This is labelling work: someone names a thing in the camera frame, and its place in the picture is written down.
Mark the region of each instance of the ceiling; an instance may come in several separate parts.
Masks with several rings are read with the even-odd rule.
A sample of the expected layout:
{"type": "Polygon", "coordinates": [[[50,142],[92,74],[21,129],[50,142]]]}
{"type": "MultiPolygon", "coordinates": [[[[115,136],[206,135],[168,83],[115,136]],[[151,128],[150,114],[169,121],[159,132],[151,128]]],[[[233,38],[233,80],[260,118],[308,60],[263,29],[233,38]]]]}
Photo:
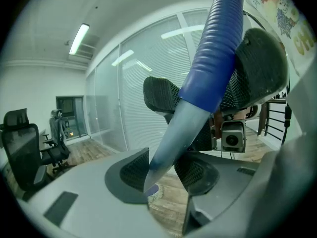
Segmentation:
{"type": "MultiPolygon", "coordinates": [[[[131,20],[170,1],[173,0],[31,0],[13,27],[1,59],[76,63],[70,60],[69,50],[82,23],[90,25],[83,43],[96,47],[101,38],[107,41],[131,20]]],[[[82,55],[92,55],[94,51],[87,46],[80,49],[82,55]]]]}

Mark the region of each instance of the chair headrest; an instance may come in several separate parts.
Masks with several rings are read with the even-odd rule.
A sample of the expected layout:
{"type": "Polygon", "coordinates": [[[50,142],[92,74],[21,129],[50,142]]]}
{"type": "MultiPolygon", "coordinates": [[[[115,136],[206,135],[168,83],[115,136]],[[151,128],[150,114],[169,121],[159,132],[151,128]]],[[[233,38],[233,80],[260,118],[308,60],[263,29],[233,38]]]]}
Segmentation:
{"type": "Polygon", "coordinates": [[[4,128],[17,129],[27,126],[29,124],[29,119],[26,111],[27,109],[19,109],[6,113],[3,119],[4,128]]]}
{"type": "Polygon", "coordinates": [[[51,117],[53,118],[59,118],[61,115],[61,109],[54,109],[51,111],[51,117]]]}

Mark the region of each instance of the office chair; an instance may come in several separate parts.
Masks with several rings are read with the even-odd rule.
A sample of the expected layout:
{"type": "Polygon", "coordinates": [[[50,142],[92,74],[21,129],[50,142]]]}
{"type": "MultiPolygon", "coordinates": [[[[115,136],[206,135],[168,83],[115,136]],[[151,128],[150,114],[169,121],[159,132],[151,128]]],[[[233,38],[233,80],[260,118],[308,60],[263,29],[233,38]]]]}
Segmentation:
{"type": "Polygon", "coordinates": [[[42,155],[42,164],[52,164],[53,167],[57,164],[58,167],[53,168],[53,174],[55,174],[56,172],[64,172],[66,169],[76,165],[69,165],[67,161],[63,163],[63,160],[68,159],[70,151],[64,143],[65,135],[62,129],[61,110],[53,110],[51,114],[50,127],[52,139],[43,143],[53,144],[53,146],[45,148],[46,151],[42,155]]]}
{"type": "Polygon", "coordinates": [[[9,111],[3,119],[2,143],[13,175],[19,187],[25,191],[23,199],[47,185],[47,167],[41,163],[39,129],[29,123],[27,109],[9,111]]]}

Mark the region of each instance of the wooden floor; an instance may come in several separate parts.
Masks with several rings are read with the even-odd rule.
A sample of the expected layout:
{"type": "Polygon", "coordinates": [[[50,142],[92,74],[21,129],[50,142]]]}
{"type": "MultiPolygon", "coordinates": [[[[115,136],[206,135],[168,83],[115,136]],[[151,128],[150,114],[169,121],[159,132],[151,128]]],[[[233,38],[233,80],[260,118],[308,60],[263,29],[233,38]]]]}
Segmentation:
{"type": "MultiPolygon", "coordinates": [[[[67,160],[70,165],[79,165],[114,154],[91,139],[75,143],[68,148],[71,151],[67,160]]],[[[239,159],[259,162],[263,155],[270,151],[271,149],[257,138],[254,131],[247,129],[246,153],[239,155],[239,159]]],[[[48,172],[52,175],[51,165],[48,166],[48,172]]],[[[18,187],[9,164],[4,168],[4,176],[13,194],[21,198],[23,191],[18,187]]],[[[182,237],[188,193],[179,178],[174,175],[165,175],[158,184],[163,187],[163,196],[150,204],[150,212],[170,234],[182,237]]]]}

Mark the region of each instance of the ribbed handle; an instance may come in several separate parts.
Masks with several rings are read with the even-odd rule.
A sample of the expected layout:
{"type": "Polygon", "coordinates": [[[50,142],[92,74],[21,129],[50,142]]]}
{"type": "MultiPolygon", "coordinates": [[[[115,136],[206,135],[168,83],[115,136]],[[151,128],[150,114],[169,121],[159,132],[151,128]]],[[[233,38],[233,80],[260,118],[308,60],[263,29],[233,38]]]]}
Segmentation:
{"type": "Polygon", "coordinates": [[[243,0],[213,0],[195,58],[179,96],[211,113],[219,107],[242,40],[243,0]]]}

